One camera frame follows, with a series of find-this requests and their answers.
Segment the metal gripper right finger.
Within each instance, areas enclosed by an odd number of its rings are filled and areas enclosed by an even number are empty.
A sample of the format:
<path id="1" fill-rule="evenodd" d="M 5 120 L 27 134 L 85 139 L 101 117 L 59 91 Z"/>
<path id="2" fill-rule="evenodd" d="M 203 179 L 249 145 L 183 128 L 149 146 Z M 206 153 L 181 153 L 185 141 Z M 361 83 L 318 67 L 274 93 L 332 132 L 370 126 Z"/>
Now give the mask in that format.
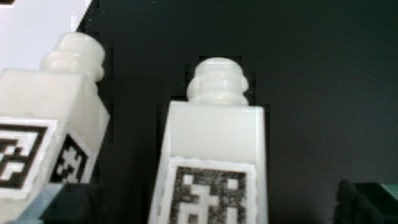
<path id="1" fill-rule="evenodd" d="M 336 224 L 398 224 L 398 184 L 338 184 Z"/>

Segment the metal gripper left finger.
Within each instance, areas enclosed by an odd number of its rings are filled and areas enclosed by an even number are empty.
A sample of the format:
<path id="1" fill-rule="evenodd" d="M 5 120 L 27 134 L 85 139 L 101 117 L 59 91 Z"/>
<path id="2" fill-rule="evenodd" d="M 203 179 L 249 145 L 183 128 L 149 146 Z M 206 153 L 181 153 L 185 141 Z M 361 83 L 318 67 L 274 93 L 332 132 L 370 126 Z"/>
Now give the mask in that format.
<path id="1" fill-rule="evenodd" d="M 21 214 L 4 224 L 103 224 L 101 185 L 46 184 Z"/>

